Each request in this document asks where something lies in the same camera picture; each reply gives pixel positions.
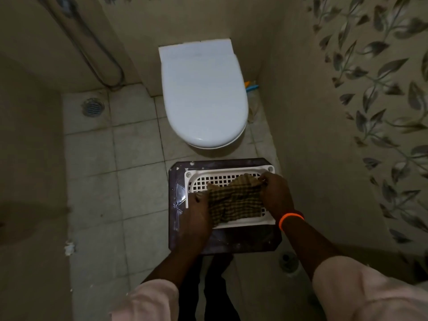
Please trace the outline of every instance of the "floor drain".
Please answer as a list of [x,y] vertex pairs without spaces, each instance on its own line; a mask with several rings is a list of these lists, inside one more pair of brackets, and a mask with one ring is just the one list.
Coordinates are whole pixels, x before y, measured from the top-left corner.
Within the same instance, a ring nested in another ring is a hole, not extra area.
[[97,98],[87,99],[82,104],[82,112],[87,117],[98,117],[104,111],[104,105]]

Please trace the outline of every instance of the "toilet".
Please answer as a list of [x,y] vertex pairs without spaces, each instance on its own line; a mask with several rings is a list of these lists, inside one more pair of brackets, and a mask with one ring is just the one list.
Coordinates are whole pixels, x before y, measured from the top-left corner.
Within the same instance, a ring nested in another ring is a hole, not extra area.
[[159,48],[165,111],[187,144],[215,149],[244,132],[248,100],[230,39]]

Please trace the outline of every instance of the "sleeve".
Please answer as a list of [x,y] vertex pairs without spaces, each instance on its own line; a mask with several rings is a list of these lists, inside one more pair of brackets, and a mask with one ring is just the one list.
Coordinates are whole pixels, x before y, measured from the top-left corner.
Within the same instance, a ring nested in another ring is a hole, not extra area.
[[428,320],[428,292],[349,257],[321,263],[313,288],[328,321]]
[[167,280],[150,280],[128,293],[110,314],[112,321],[177,321],[179,290]]

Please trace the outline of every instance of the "white debris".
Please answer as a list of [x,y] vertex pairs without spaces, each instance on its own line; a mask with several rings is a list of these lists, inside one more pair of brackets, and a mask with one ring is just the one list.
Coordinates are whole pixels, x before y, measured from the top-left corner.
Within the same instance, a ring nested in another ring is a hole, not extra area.
[[67,241],[66,246],[64,247],[64,249],[66,251],[66,256],[71,256],[74,253],[75,248],[76,248],[76,246],[74,245],[73,242]]

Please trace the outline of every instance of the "closed toilet lid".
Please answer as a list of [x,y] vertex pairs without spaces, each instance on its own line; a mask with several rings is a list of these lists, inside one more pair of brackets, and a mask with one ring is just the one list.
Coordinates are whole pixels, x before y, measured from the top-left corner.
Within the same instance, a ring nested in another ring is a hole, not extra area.
[[168,121],[190,145],[224,146],[247,124],[247,93],[234,54],[163,62],[162,88]]

